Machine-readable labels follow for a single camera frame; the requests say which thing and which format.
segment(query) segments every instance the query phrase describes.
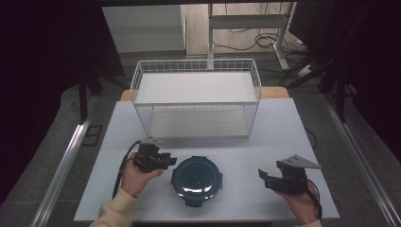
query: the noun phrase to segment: floor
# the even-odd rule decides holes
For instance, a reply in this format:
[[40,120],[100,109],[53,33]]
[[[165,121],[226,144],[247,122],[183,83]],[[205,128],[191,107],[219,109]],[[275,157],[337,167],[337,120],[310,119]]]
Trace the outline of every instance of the floor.
[[[235,42],[232,45],[246,46],[251,42]],[[303,50],[296,39],[288,34],[288,49]],[[140,60],[168,60],[204,58],[204,46],[194,45],[192,54],[183,52],[163,53],[131,53],[121,55],[126,76],[117,78],[130,84],[131,74],[136,63]],[[229,49],[216,50],[216,58],[253,58],[259,70],[263,86],[286,85],[297,79],[296,75],[281,72],[280,65],[271,48],[263,51],[249,50],[245,52]],[[290,66],[296,65],[304,56],[288,55]],[[337,205],[341,218],[325,219],[324,226],[389,226],[380,210],[371,189],[357,167],[351,150],[341,136],[339,128],[334,123],[325,104],[325,95],[321,94],[318,84],[321,77],[316,77],[297,88],[288,89],[294,99],[299,115],[306,129],[311,146],[319,164],[323,167],[323,176],[328,184],[333,200]],[[94,111],[91,128],[83,140],[75,162],[71,166],[69,175],[63,185],[53,212],[50,214],[47,226],[88,226],[88,223],[76,223],[72,219],[78,208],[80,198],[96,161],[98,150],[104,133],[107,130],[113,106],[119,100],[123,89],[117,85],[100,79],[104,88],[103,94]],[[401,211],[401,165],[393,157],[386,145],[380,140],[370,126],[359,115],[352,102],[352,92],[347,90],[349,97],[345,99],[345,117],[347,127],[354,135],[355,140],[365,156],[384,190],[391,198],[395,210]],[[74,130],[79,122],[78,87],[74,86],[61,97],[61,108],[52,127],[33,160],[19,182],[9,194],[7,200],[0,206],[0,226],[28,226],[44,197],[54,173],[68,147]],[[273,227],[293,226],[294,220],[278,221]],[[229,223],[213,224],[212,226],[269,226],[268,223]],[[138,226],[172,226],[172,225],[138,225]]]

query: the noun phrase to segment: white table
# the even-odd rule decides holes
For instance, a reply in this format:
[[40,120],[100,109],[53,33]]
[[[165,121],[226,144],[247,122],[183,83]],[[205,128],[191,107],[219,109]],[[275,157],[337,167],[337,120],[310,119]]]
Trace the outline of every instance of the white table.
[[[96,163],[74,220],[94,220],[101,203],[112,198],[120,162],[134,141],[145,132],[131,102],[116,103]],[[163,141],[161,152],[177,157],[177,165],[192,155],[206,156],[223,174],[222,190],[202,208],[191,208],[177,196],[170,179],[171,166],[148,183],[134,206],[134,221],[275,221],[295,218],[287,203],[258,177],[257,169],[281,177],[276,161],[298,154],[318,163],[304,126],[291,98],[261,99],[250,138],[171,139]],[[323,218],[339,218],[322,172],[306,174],[321,193]]]

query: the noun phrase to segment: human hand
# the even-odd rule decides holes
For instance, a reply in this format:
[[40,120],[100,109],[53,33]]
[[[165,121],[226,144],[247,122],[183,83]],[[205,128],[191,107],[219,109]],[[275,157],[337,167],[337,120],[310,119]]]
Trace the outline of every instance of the human hand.
[[[313,183],[308,182],[309,191],[317,198],[316,188]],[[288,203],[295,217],[300,221],[300,224],[309,224],[318,219],[318,210],[313,200],[304,192],[302,195],[291,196],[285,193],[277,192]]]
[[132,163],[135,154],[136,153],[132,153],[129,160],[125,163],[121,179],[121,188],[133,197],[136,197],[136,195],[142,192],[148,181],[163,173],[162,169],[156,169],[150,173],[141,172]]

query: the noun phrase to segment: round container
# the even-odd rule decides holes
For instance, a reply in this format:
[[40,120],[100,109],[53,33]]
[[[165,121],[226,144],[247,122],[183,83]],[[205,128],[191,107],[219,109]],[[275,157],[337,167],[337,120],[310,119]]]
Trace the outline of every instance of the round container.
[[185,205],[202,207],[222,188],[222,174],[206,157],[192,156],[173,170],[171,184],[177,195],[185,200]]

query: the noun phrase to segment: wire mesh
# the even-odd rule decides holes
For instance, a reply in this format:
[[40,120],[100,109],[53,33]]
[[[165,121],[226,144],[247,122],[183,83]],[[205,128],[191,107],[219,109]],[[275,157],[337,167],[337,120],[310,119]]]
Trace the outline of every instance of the wire mesh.
[[[247,72],[253,85],[254,101],[202,103],[139,103],[145,74]],[[153,137],[247,137],[261,96],[260,78],[254,60],[139,61],[131,83],[131,100],[147,136]]]

